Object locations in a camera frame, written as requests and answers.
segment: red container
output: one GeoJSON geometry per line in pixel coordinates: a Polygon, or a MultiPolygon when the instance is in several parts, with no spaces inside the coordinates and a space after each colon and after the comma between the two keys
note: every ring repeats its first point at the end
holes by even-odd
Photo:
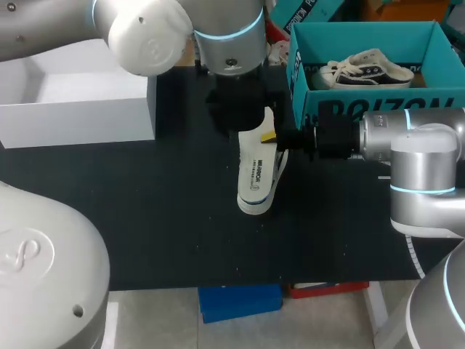
{"type": "Polygon", "coordinates": [[[300,298],[319,297],[327,296],[330,294],[355,292],[360,291],[361,289],[367,289],[369,286],[369,282],[348,282],[345,284],[338,284],[336,286],[321,288],[295,289],[292,286],[289,286],[288,290],[291,296],[297,300],[300,298]]]}
{"type": "Polygon", "coordinates": [[[271,44],[282,40],[289,41],[287,33],[279,29],[271,20],[266,20],[266,25],[267,38],[271,44]]]}

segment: yellow tag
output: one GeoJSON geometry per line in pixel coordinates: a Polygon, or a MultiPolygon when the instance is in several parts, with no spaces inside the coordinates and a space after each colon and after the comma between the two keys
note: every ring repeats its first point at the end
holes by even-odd
{"type": "Polygon", "coordinates": [[[276,142],[276,132],[270,131],[262,135],[262,143],[273,143],[276,142]]]}

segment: cable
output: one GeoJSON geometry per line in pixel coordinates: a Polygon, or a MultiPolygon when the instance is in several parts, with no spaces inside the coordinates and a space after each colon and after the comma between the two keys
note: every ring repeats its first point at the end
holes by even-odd
{"type": "Polygon", "coordinates": [[[194,43],[195,60],[198,60],[200,62],[200,61],[202,61],[202,59],[201,59],[201,49],[198,46],[198,42],[197,42],[197,39],[195,38],[195,35],[192,35],[192,42],[194,43]]]}
{"type": "Polygon", "coordinates": [[[418,273],[418,276],[420,276],[420,278],[424,278],[425,274],[423,272],[423,268],[420,265],[419,259],[416,256],[415,247],[413,247],[412,237],[406,235],[405,240],[407,240],[408,251],[410,252],[410,256],[412,258],[413,265],[415,265],[415,269],[418,273]]]}

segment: blue container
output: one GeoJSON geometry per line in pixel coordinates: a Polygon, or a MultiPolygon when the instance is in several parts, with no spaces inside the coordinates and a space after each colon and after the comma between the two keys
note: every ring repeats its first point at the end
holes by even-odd
{"type": "Polygon", "coordinates": [[[271,20],[287,34],[300,22],[328,22],[344,0],[280,0],[270,14],[271,20]]]}
{"type": "Polygon", "coordinates": [[[465,107],[465,67],[436,22],[298,23],[293,26],[287,68],[294,118],[332,110],[354,121],[366,111],[465,107]],[[389,60],[421,72],[426,87],[314,91],[306,72],[379,48],[389,60]]]}
{"type": "Polygon", "coordinates": [[[279,310],[279,285],[201,287],[198,299],[205,324],[279,310]]]}

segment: teal shoebox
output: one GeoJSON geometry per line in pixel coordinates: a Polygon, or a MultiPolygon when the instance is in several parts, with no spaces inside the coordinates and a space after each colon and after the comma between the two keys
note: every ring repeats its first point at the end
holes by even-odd
{"type": "Polygon", "coordinates": [[[297,23],[291,34],[287,77],[298,128],[306,116],[312,121],[327,110],[357,121],[366,111],[465,107],[465,67],[435,22],[297,23]],[[423,81],[422,87],[309,88],[307,77],[328,61],[372,48],[410,68],[423,81]]]}
{"type": "Polygon", "coordinates": [[[344,0],[279,0],[270,18],[287,34],[294,23],[328,22],[344,0]]]}

